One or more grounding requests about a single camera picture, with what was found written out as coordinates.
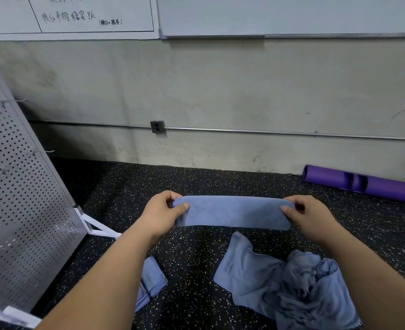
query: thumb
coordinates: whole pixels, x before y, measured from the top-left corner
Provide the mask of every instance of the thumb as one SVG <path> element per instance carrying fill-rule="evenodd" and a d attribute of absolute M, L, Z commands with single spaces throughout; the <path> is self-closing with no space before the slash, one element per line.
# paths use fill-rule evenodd
<path fill-rule="evenodd" d="M 174 207 L 173 209 L 171 209 L 171 211 L 175 215 L 175 218 L 177 218 L 178 216 L 184 214 L 184 212 L 187 211 L 189 207 L 190 204 L 188 202 L 185 202 L 184 204 Z"/>
<path fill-rule="evenodd" d="M 298 211 L 296 211 L 295 209 L 293 209 L 287 205 L 281 206 L 280 210 L 283 212 L 283 214 L 285 214 L 288 218 L 290 218 L 295 223 L 300 224 L 300 222 L 303 220 L 303 214 L 299 213 Z"/>

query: folded towel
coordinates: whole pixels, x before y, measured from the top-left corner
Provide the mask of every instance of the folded towel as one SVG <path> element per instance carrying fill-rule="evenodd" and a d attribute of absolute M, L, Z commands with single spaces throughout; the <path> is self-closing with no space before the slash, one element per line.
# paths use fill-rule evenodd
<path fill-rule="evenodd" d="M 157 295 L 167 285 L 167 278 L 164 276 L 154 257 L 145 259 L 143 272 L 141 273 L 141 282 L 144 284 L 150 297 Z"/>
<path fill-rule="evenodd" d="M 285 263 L 254 253 L 238 231 L 213 281 L 236 305 L 275 319 L 280 330 L 344 330 L 361 322 L 334 260 L 294 250 Z"/>
<path fill-rule="evenodd" d="M 137 295 L 137 302 L 135 304 L 135 312 L 139 311 L 142 307 L 146 305 L 150 301 L 149 295 L 142 283 L 140 283 L 140 287 L 138 288 L 138 295 Z"/>
<path fill-rule="evenodd" d="M 239 196 L 185 196 L 175 199 L 173 207 L 190 203 L 190 208 L 180 216 L 177 226 L 227 226 L 266 228 L 287 231 L 291 222 L 280 206 L 294 208 L 285 199 Z"/>
<path fill-rule="evenodd" d="M 150 298 L 157 295 L 166 285 L 167 278 L 164 276 L 155 258 L 146 258 L 141 272 L 141 282 L 138 288 L 135 312 L 144 307 L 150 301 Z"/>

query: rolled yoga mat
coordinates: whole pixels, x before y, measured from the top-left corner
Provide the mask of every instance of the rolled yoga mat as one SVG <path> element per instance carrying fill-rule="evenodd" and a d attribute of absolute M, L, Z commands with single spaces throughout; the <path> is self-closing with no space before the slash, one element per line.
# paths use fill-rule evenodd
<path fill-rule="evenodd" d="M 184 196 L 173 207 L 188 202 L 190 208 L 175 224 L 181 226 L 226 226 L 287 231 L 291 222 L 280 206 L 294 208 L 285 199 L 239 196 Z"/>
<path fill-rule="evenodd" d="M 308 183 L 336 187 L 387 199 L 405 201 L 405 182 L 306 165 L 302 175 Z"/>

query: whiteboard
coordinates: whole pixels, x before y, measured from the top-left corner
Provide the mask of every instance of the whiteboard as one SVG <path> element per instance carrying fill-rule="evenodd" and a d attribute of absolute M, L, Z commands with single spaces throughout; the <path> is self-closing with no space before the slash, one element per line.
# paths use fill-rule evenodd
<path fill-rule="evenodd" d="M 0 0 L 0 40 L 157 38 L 156 0 Z"/>
<path fill-rule="evenodd" d="M 158 0 L 161 38 L 405 36 L 405 0 Z"/>

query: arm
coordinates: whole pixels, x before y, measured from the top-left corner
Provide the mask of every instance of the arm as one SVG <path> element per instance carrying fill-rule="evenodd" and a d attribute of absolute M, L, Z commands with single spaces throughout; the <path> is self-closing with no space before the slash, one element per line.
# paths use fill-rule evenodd
<path fill-rule="evenodd" d="M 286 198 L 296 209 L 281 210 L 304 235 L 338 262 L 357 312 L 367 329 L 405 329 L 405 279 L 345 230 L 312 196 Z"/>
<path fill-rule="evenodd" d="M 172 191 L 156 194 L 140 218 L 36 329 L 130 329 L 147 251 L 190 206 L 167 207 L 167 201 L 179 197 Z"/>

